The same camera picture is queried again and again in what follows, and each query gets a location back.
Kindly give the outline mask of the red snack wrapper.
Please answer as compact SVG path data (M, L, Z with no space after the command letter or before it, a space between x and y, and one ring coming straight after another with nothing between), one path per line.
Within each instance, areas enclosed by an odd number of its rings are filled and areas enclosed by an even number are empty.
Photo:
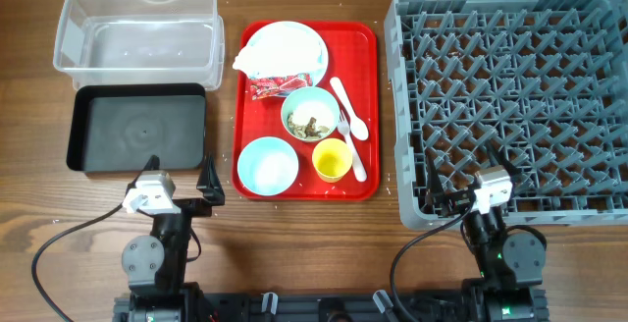
M313 80L308 73L285 77L267 77L253 79L250 82L250 93L253 100L279 96L284 93L312 86Z

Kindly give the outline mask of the yellow plastic cup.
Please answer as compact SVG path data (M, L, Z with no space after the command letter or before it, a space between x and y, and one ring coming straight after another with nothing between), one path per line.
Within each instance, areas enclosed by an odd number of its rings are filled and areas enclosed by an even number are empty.
M352 153L343 140L326 138L314 147L312 164L321 180L336 183L351 169Z

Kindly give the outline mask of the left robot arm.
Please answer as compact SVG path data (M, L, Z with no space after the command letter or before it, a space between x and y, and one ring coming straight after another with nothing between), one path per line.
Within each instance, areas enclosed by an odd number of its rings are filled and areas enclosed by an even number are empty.
M122 253L130 296L115 300L115 321L217 321L218 310L199 285L184 280L191 240L198 237L191 223L195 217L210 217L212 208L225 204L225 194L208 155L196 185L201 195L174 199L176 186L169 173L159 168L153 155L128 185L122 206L129 213L152 219L148 235L131 240Z

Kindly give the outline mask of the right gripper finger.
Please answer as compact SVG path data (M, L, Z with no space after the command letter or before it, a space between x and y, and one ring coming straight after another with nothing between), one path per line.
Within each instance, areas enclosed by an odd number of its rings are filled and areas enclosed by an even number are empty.
M426 171L427 171L427 190L431 197L442 197L445 194L442 182L440 180L439 172L436 168L434 160L429 153L425 154L426 157Z
M515 167L504 153L498 151L490 141L487 141L484 147L492 166L503 167L510 177L519 177L521 175L521 170Z

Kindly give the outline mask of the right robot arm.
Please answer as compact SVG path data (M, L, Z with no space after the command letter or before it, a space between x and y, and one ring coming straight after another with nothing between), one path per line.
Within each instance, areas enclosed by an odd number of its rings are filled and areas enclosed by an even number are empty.
M507 226L503 207L522 182L522 171L504 153L485 145L490 166L468 187L447 192L431 156L426 157L426 201L441 209L460 231L480 271L459 292L430 299L452 321L542 321L549 317L543 293L547 240L527 225Z

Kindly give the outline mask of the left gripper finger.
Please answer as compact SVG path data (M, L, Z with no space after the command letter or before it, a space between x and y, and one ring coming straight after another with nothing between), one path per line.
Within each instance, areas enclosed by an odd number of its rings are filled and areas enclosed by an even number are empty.
M160 159L156 155L151 155L143 169L137 174L137 176L128 184L128 189L132 189L136 187L136 182L139 180L139 177L147 171L155 171L160 167Z
M204 158L196 189L211 205L225 204L225 193L216 172L214 159L210 154Z

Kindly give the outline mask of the green bowl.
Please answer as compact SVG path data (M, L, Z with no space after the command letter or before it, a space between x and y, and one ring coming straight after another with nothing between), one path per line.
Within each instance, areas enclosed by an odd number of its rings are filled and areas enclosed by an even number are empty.
M283 125L285 127L285 129L287 130L287 132L292 135L289 131L288 131L288 126L287 126L287 117L288 117L288 113L293 111L294 108L299 105L300 103L306 102L306 101L321 101L324 104L326 104L334 113L335 116L335 123L333 126L332 131L327 135L331 135L332 132L337 128L337 125L339 123L340 120L340 106L338 104L338 102L336 101L336 99L332 96L332 94L320 87L315 87L315 86L308 86L308 87L304 87L301 89L298 89L294 92L292 92L284 101L282 108L281 108L281 118L282 118L282 122ZM316 142L319 140L301 140L304 142Z

